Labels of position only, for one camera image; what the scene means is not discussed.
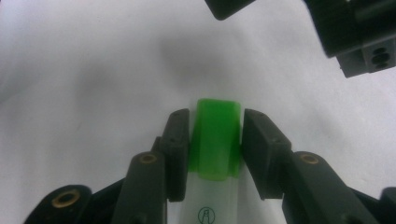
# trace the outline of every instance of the green cap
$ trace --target green cap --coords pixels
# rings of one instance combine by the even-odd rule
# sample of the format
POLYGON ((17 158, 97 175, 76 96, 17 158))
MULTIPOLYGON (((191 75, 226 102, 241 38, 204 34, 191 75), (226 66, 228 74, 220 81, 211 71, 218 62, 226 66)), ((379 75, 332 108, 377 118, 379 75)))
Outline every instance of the green cap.
POLYGON ((191 139, 191 172, 218 181, 238 177, 240 114, 241 105, 236 102, 198 101, 191 139))

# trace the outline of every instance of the white background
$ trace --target white background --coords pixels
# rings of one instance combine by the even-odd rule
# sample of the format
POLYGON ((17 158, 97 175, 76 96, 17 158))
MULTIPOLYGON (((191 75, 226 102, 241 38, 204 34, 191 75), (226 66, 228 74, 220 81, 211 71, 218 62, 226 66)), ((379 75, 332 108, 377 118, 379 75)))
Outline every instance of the white background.
MULTIPOLYGON (((267 114, 293 150, 378 197, 396 186, 395 72, 344 78, 300 0, 260 0, 226 21, 204 0, 3 0, 0 223, 22 223, 61 186, 123 178, 168 115, 204 97, 267 114)), ((239 223, 284 223, 246 169, 239 197, 239 223)))

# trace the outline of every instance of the white fabric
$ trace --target white fabric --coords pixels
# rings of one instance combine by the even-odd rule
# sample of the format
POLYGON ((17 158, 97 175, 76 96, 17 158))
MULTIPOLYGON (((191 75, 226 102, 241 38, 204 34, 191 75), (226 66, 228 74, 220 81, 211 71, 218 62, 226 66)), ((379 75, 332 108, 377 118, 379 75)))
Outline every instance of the white fabric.
MULTIPOLYGON (((61 186, 123 178, 168 115, 193 116, 204 97, 267 114, 293 150, 378 197, 396 186, 395 71, 344 78, 299 0, 226 21, 204 0, 2 0, 0 223, 22 223, 61 186)), ((246 169, 241 179, 238 223, 285 223, 280 201, 261 202, 246 169)))

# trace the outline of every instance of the screw hole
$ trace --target screw hole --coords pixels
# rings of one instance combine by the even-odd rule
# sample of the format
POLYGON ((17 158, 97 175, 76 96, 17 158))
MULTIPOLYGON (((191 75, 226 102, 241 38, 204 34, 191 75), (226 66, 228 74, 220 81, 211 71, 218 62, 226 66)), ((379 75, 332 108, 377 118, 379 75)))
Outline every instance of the screw hole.
POLYGON ((377 54, 382 54, 382 53, 385 53, 385 52, 387 52, 387 50, 385 48, 380 48, 380 49, 375 49, 373 51, 373 54, 377 55, 377 54))
POLYGON ((143 155, 142 157, 140 157, 140 162, 142 162, 144 164, 153 163, 156 160, 157 160, 157 157, 152 154, 146 154, 146 155, 143 155))
POLYGON ((305 163, 309 164, 318 164, 319 160, 315 156, 312 156, 310 154, 303 154, 300 156, 300 159, 304 161, 305 163))
POLYGON ((78 201, 79 197, 79 191, 77 189, 71 189, 56 196, 56 198, 52 200, 52 206, 64 208, 78 201))
POLYGON ((387 61, 389 61, 389 59, 390 59, 390 55, 388 53, 382 53, 374 56, 372 59, 372 63, 374 64, 386 63, 387 61))

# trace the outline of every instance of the brass screw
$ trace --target brass screw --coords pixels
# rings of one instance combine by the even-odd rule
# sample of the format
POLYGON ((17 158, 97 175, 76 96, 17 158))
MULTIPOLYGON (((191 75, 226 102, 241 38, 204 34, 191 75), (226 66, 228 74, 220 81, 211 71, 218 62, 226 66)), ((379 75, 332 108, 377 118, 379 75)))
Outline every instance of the brass screw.
POLYGON ((313 155, 310 155, 310 154, 303 154, 300 156, 300 159, 306 163, 313 164, 313 165, 319 163, 319 159, 313 155))
POLYGON ((150 164, 157 160, 157 157, 152 154, 146 154, 140 157, 140 162, 144 164, 150 164))
POLYGON ((52 199, 52 206, 56 208, 64 208, 78 201, 79 197, 80 194, 77 189, 70 189, 60 193, 56 198, 52 199))

